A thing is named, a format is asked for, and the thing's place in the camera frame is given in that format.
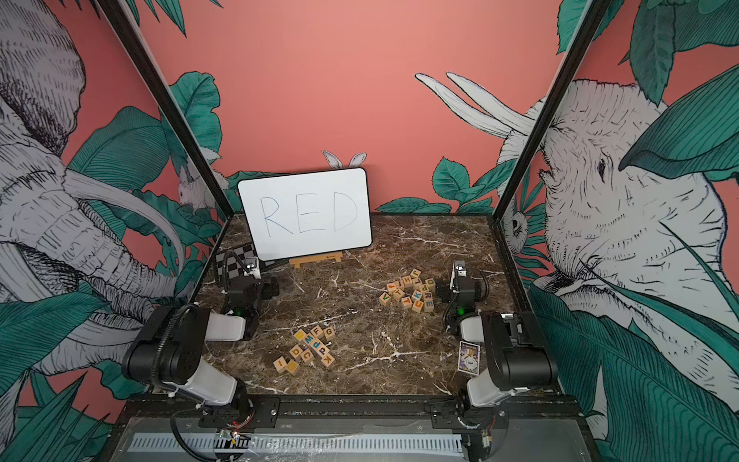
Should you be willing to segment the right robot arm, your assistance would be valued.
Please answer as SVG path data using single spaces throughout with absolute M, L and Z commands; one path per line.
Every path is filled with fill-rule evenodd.
M 467 399 L 476 408 L 494 407 L 534 389 L 557 382 L 557 366 L 535 316 L 477 309 L 489 294 L 475 279 L 456 275 L 437 289 L 446 302 L 446 332 L 459 340 L 458 370 L 471 375 Z

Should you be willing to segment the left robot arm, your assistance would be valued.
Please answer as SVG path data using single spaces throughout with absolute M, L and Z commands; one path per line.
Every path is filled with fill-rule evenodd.
M 242 385 L 205 361 L 203 350 L 209 342 L 252 339 L 260 323 L 261 303 L 279 294 L 277 279 L 247 275 L 229 283 L 223 313 L 195 303 L 156 309 L 125 353 L 122 374 L 203 404 L 232 404 Z

